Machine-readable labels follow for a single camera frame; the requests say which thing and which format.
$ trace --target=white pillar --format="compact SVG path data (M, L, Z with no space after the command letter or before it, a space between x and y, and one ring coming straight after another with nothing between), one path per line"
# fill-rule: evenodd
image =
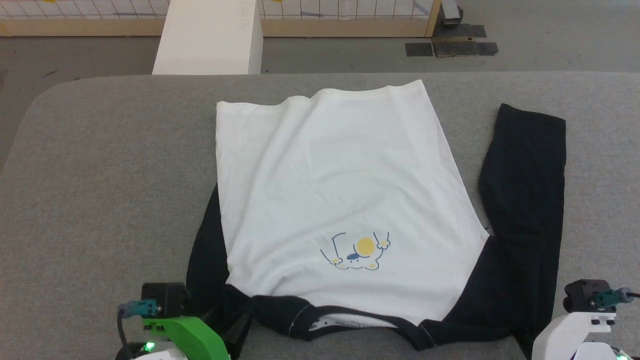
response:
M173 0L153 75L260 74L256 0Z

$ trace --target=stitching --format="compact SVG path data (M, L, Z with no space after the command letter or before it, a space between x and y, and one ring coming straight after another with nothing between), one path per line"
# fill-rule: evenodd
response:
M291 336L291 329L293 329L293 323L296 322L296 319L298 318L298 316L300 316L300 314L302 314L302 312L308 308L311 304L307 304L307 306L303 307L302 310L300 310L298 312L298 314L296 315L295 318L293 318L293 321L291 322L291 326L289 326L289 332L287 333L288 336Z
M431 343L433 344L433 346L436 346L435 341L433 341L433 338L431 337L431 334L427 331L427 329L425 329L424 326L422 326L422 324L420 324L420 327L422 327L422 330L424 330L424 332L427 333L427 335L429 336L429 340L431 340Z

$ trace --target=cable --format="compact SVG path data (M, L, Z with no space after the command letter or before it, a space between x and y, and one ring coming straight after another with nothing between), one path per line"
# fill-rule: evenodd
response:
M122 318L124 317L124 309L118 310L118 334L120 335L120 341L122 342L122 348L124 349L124 354L127 360L133 359L133 355L131 355L131 349L129 349L129 343L127 342L127 338L124 336L124 329L122 328Z

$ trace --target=green robot arm part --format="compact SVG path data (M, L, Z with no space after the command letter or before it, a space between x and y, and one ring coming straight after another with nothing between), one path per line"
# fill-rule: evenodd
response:
M142 324L153 335L166 336L189 360L228 360L224 341L195 316L143 318Z

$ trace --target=green led light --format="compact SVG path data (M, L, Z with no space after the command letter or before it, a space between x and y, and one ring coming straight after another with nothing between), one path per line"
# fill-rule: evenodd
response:
M146 343L144 350L146 352L151 352L151 351L153 351L154 347L156 347L156 343L151 343L151 342L150 343Z

